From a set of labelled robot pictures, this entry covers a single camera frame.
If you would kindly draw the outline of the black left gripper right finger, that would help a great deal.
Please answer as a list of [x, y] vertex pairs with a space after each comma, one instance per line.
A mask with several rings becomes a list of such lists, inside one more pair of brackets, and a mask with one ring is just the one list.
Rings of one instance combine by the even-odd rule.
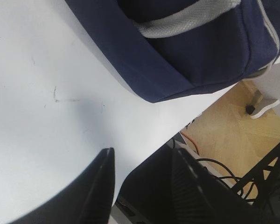
[[268, 217], [220, 184], [185, 149], [173, 150], [172, 200], [178, 224], [267, 224]]

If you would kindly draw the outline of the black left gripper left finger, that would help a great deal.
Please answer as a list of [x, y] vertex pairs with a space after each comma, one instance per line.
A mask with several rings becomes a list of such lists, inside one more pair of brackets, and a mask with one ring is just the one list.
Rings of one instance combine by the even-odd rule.
[[65, 189], [15, 224], [106, 224], [115, 187], [113, 148], [102, 149]]

